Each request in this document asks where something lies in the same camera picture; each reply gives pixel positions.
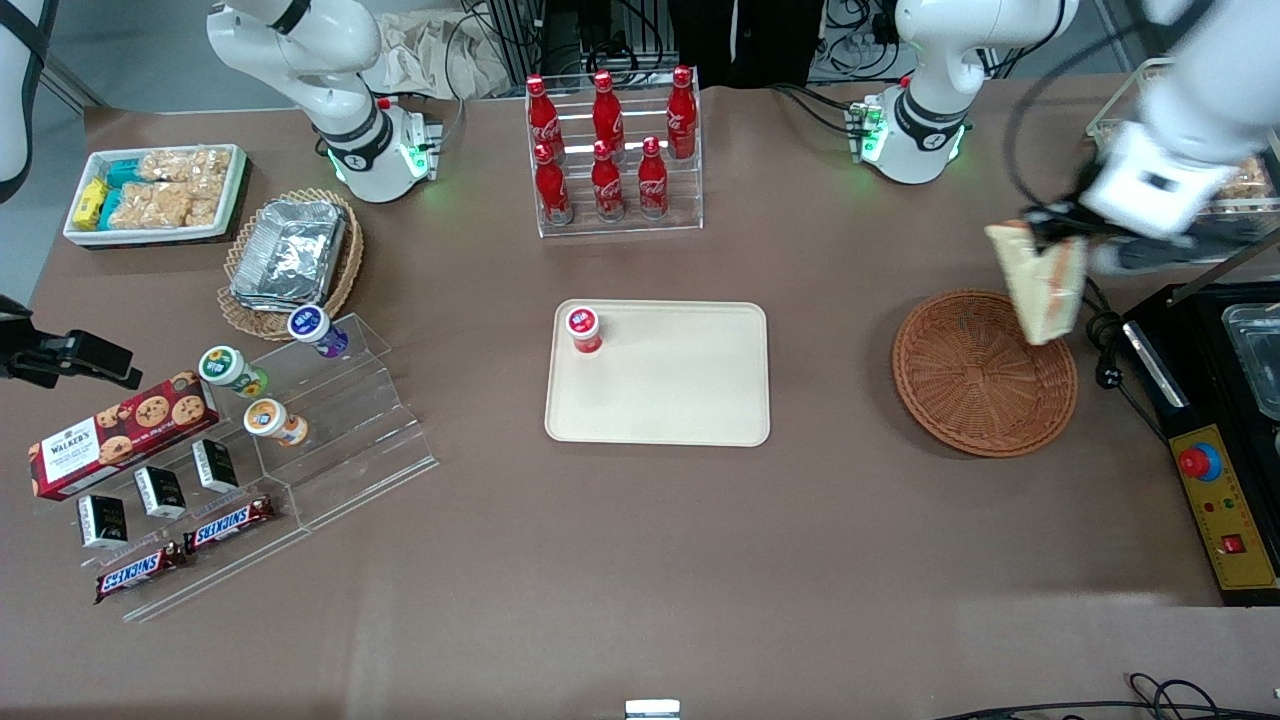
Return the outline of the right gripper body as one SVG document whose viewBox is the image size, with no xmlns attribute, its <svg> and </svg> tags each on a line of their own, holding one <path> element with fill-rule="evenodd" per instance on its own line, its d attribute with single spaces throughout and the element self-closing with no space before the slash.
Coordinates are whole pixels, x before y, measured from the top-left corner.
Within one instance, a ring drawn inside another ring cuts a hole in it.
<svg viewBox="0 0 1280 720">
<path fill-rule="evenodd" d="M 27 306 L 1 295 L 1 377 L 52 389 L 61 377 L 76 374 L 61 355 L 67 337 L 36 329 L 32 315 Z"/>
</svg>

